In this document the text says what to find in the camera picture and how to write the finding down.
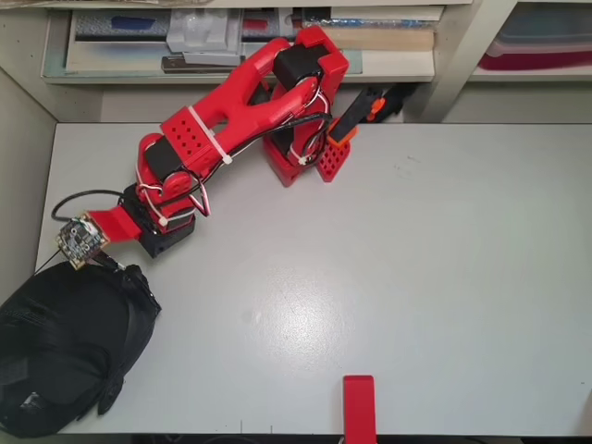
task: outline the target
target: book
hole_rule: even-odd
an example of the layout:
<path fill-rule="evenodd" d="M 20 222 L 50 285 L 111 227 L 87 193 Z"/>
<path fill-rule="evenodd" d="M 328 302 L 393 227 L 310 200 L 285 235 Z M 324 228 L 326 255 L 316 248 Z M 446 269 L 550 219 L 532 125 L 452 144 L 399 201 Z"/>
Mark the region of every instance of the book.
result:
<path fill-rule="evenodd" d="M 340 49 L 377 49 L 382 51 L 431 51 L 431 30 L 390 30 L 379 28 L 323 27 L 323 31 Z"/>
<path fill-rule="evenodd" d="M 444 6 L 334 6 L 332 19 L 439 21 Z"/>

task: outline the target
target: white wall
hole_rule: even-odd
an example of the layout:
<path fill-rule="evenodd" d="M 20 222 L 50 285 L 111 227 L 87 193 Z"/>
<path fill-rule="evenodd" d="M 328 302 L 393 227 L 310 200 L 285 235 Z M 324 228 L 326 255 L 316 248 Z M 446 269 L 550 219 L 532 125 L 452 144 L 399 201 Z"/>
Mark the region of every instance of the white wall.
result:
<path fill-rule="evenodd" d="M 55 127 L 0 69 L 0 302 L 34 268 Z"/>

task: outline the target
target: black bracket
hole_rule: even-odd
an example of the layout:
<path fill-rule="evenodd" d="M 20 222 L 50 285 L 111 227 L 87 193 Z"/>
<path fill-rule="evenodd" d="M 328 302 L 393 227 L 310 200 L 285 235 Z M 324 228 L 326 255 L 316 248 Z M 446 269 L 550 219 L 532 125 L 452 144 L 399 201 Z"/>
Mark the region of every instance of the black bracket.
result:
<path fill-rule="evenodd" d="M 195 229 L 195 216 L 190 215 L 187 216 L 188 219 L 183 218 L 179 221 L 175 221 L 179 222 L 179 225 L 187 225 L 174 229 L 169 233 L 161 233 L 150 217 L 144 204 L 138 199 L 138 195 L 136 194 L 136 184 L 129 185 L 128 188 L 123 191 L 123 196 L 124 197 L 121 199 L 121 205 L 142 231 L 140 244 L 153 258 L 168 250 L 177 242 L 185 239 L 192 234 Z"/>

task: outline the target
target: plastic container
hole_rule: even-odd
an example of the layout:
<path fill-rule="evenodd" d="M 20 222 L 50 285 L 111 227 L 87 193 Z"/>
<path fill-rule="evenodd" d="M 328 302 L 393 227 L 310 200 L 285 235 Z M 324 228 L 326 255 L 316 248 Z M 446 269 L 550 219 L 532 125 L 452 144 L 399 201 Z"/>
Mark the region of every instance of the plastic container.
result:
<path fill-rule="evenodd" d="M 592 6 L 522 4 L 479 66 L 490 70 L 592 65 Z"/>

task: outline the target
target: wire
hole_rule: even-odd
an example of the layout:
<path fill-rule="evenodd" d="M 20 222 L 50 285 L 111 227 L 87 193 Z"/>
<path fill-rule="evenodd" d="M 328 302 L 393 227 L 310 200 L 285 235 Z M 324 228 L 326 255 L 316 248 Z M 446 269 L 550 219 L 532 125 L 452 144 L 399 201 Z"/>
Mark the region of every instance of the wire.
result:
<path fill-rule="evenodd" d="M 111 190 L 87 190 L 87 191 L 76 192 L 74 194 L 70 194 L 68 197 L 62 199 L 61 201 L 59 201 L 55 205 L 54 209 L 52 210 L 52 219 L 57 220 L 58 222 L 69 222 L 71 217 L 57 215 L 57 212 L 59 211 L 59 209 L 62 206 L 64 206 L 65 204 L 67 204 L 68 202 L 73 201 L 74 199 L 78 199 L 79 197 L 83 197 L 83 196 L 89 196 L 92 194 L 108 194 L 108 195 L 112 195 L 112 196 L 117 196 L 120 199 L 123 199 L 125 197 L 122 192 L 111 191 Z"/>
<path fill-rule="evenodd" d="M 45 262 L 43 262 L 43 265 L 41 265 L 39 268 L 37 268 L 37 269 L 35 270 L 35 273 L 33 273 L 33 275 L 35 276 L 37 273 L 39 273 L 41 270 L 43 270 L 43 269 L 45 268 L 45 266 L 46 266 L 47 264 L 49 264 L 49 263 L 51 262 L 51 260 L 57 256 L 57 254 L 58 254 L 59 252 L 60 252 L 60 251 L 59 251 L 59 249 L 58 249 L 58 250 L 57 250 L 57 251 L 56 251 L 54 254 L 52 254 L 52 257 L 50 257 L 50 258 L 49 258 L 49 259 L 47 259 Z"/>

